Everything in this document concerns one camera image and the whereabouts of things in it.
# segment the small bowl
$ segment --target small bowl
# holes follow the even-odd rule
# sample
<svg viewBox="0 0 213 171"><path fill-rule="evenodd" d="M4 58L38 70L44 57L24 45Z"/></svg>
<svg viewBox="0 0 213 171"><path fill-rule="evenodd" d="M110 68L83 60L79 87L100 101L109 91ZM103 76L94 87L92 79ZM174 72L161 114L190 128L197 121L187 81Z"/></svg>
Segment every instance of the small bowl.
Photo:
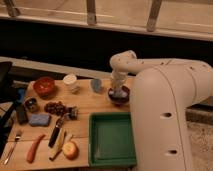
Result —
<svg viewBox="0 0 213 171"><path fill-rule="evenodd" d="M51 94L54 88L55 80L51 77L40 77L33 84L33 89L41 97Z"/></svg>

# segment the fork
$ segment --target fork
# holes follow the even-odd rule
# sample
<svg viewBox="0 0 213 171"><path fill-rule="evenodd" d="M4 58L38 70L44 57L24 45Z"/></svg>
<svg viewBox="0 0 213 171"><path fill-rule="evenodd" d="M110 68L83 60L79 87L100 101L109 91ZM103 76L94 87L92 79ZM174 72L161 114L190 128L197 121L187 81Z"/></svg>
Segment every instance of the fork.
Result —
<svg viewBox="0 0 213 171"><path fill-rule="evenodd" d="M16 133L16 136L15 136L15 141L14 141L14 143L13 143L13 146L10 148L10 151L9 151L9 153L8 153L8 155L7 155L7 158L6 158L5 161L4 161L4 164L5 164L5 165L6 165L6 164L8 163L8 161L10 160L10 157L11 157L11 155L12 155L12 153L13 153L13 150L14 150L15 146L16 146L18 140L21 138L21 134L22 134L22 131L21 131L21 130L18 130L17 133Z"/></svg>

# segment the dark background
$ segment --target dark background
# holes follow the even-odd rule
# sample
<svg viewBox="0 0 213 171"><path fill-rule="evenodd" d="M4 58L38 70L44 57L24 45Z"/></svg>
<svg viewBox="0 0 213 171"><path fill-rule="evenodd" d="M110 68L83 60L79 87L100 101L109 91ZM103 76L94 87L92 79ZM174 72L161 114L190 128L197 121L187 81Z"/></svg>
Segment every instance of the dark background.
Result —
<svg viewBox="0 0 213 171"><path fill-rule="evenodd" d="M112 55L187 58L211 66L213 42L0 19L0 56L111 71Z"/></svg>

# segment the sponge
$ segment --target sponge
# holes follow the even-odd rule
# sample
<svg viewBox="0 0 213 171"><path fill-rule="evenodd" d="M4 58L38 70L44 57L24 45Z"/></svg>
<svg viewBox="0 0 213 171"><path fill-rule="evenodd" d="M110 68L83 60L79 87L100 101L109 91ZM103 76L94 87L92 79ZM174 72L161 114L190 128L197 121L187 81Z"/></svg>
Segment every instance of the sponge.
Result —
<svg viewBox="0 0 213 171"><path fill-rule="evenodd" d="M32 114L29 120L31 126L48 126L51 116L49 114Z"/></svg>

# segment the plate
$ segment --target plate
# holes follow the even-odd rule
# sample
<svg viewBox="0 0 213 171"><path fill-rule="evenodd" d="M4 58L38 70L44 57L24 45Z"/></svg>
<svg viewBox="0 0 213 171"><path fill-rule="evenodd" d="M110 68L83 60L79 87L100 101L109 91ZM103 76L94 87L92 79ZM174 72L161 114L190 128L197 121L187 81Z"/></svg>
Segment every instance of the plate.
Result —
<svg viewBox="0 0 213 171"><path fill-rule="evenodd" d="M93 113L89 120L90 166L136 165L130 113Z"/></svg>

